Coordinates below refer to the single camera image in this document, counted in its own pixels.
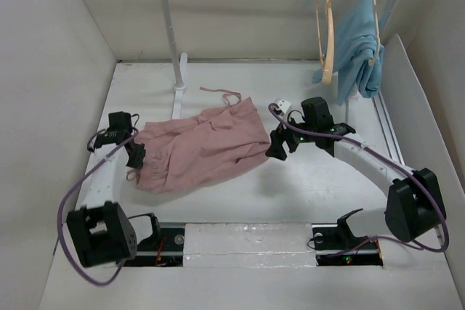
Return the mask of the pink trousers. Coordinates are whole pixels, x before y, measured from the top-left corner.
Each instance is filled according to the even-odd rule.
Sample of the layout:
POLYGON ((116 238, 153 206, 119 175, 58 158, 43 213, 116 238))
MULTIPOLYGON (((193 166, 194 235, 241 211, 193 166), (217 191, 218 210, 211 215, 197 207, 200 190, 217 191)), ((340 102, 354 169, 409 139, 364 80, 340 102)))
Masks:
POLYGON ((223 107, 147 122, 136 142, 146 154, 127 181, 153 194, 188 192, 245 174, 267 161, 270 138, 252 98, 223 89, 223 107))

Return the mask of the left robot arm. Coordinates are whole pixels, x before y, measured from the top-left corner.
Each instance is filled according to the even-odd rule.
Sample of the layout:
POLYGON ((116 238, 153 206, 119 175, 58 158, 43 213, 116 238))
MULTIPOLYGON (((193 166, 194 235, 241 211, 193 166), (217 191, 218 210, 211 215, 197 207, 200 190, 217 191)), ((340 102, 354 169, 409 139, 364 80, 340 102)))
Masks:
POLYGON ((150 224, 136 233, 118 203, 125 170, 142 168, 145 146, 135 142, 133 115, 123 111, 108 115, 108 127, 88 144, 99 167, 90 176, 90 186, 81 207, 68 213, 66 224, 78 259, 85 268, 119 263, 135 258, 137 251, 158 248, 163 242, 156 216, 147 213, 150 224))

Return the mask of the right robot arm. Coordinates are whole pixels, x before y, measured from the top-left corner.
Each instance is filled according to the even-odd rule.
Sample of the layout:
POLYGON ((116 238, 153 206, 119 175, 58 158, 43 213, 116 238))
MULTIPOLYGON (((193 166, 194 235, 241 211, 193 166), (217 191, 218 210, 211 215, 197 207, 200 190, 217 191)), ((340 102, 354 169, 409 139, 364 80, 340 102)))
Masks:
POLYGON ((268 110, 279 125, 270 134, 266 156, 285 160, 300 144, 313 143, 364 175, 387 198, 384 210, 362 214, 356 209, 338 219, 334 232, 314 236, 311 241, 316 250, 324 250, 324 243, 329 242, 340 256, 377 240, 433 253, 448 249, 447 214, 434 172, 415 170, 377 152, 353 127, 335 123, 322 97, 306 99, 301 107, 302 122, 298 123, 286 101, 269 104, 268 110))

